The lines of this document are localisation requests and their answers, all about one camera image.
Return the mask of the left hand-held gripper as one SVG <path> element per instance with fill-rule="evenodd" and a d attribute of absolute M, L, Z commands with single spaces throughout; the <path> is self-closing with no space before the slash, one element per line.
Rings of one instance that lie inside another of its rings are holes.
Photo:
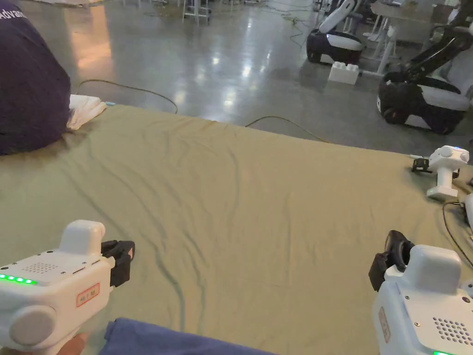
<path fill-rule="evenodd" d="M 100 222 L 66 226 L 58 248 L 0 270 L 0 344 L 13 350 L 60 350 L 130 279 L 135 243 L 103 241 Z"/>

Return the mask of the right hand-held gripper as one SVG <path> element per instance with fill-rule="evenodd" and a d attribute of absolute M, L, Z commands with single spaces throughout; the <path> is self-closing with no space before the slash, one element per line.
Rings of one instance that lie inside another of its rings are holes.
<path fill-rule="evenodd" d="M 460 288 L 458 254 L 415 246 L 396 230 L 389 231 L 385 252 L 390 268 L 371 309 L 379 354 L 472 354 L 473 302 Z"/>

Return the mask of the person's left hand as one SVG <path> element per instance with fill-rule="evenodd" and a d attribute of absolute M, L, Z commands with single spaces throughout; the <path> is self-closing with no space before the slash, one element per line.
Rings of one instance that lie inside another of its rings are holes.
<path fill-rule="evenodd" d="M 62 346 L 57 355 L 80 355 L 85 348 L 89 335 L 88 332 L 75 335 Z"/>

